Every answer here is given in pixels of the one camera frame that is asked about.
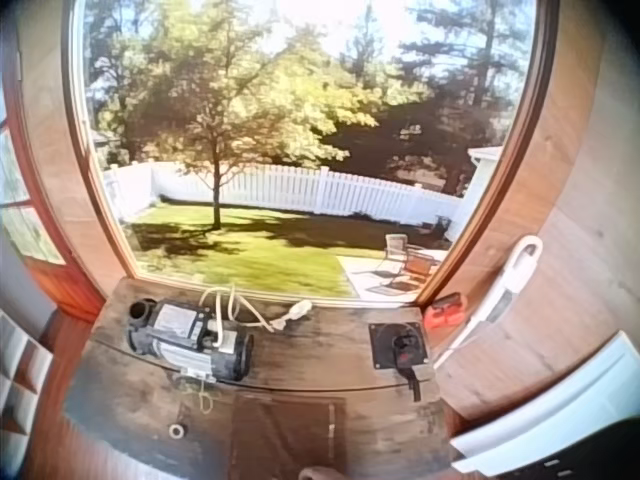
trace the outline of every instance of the red tool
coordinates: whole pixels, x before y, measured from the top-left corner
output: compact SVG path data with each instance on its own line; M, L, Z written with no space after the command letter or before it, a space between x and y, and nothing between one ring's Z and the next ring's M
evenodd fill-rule
M466 318L467 297L459 292L437 299L427 307L422 319L424 328L454 327Z

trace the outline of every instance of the small round washer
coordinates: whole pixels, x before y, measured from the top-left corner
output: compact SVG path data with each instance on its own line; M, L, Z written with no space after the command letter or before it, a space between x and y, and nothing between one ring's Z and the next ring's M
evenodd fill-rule
M184 427L179 423L173 423L169 426L169 436L174 440L180 440L184 437Z

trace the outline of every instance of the red door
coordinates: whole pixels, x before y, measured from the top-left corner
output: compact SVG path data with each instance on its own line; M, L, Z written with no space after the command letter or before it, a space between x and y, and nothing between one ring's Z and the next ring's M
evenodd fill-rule
M0 223L58 307L93 322L104 298L73 256L40 188L22 117L17 35L0 28Z

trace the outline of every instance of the lawn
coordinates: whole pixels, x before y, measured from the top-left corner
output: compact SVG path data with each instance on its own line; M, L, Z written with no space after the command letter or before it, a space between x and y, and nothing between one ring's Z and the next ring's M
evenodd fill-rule
M336 255L382 259L387 233L425 244L417 228L366 219L223 208L222 230L211 231L211 218L211 207L160 204L125 232L150 273L331 297L355 296Z

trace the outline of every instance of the wooden table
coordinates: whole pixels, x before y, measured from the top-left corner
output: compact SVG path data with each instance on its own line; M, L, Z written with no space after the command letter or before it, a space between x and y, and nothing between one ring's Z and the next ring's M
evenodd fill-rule
M449 466L448 437L435 374L415 368L422 401L406 381L372 365L368 324L416 322L416 308L314 308L306 319L271 334L254 329L250 374L241 384L207 388L214 408L203 414L199 383L163 360L131 353L127 310L140 298L196 304L198 294L123 279L103 308L67 392L65 412L86 432L164 472L190 479L226 478L234 396L242 393L339 398L345 405L348 471L354 479L429 478ZM252 302L272 318L288 307ZM168 425L187 435L172 440Z

